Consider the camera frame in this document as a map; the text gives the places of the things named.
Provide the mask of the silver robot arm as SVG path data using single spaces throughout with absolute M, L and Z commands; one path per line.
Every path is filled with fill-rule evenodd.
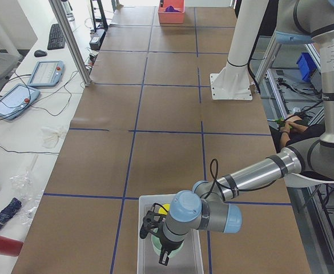
M 306 171 L 334 180 L 334 1 L 280 1 L 276 39 L 280 43 L 319 46 L 325 132 L 286 146 L 278 154 L 233 174 L 196 182 L 191 190 L 175 194 L 163 214 L 148 210 L 139 222 L 139 237 L 153 235 L 158 239 L 160 264 L 168 264 L 171 252 L 181 248 L 193 229 L 238 232 L 242 213 L 227 200 L 242 192 L 260 190 L 288 174 Z

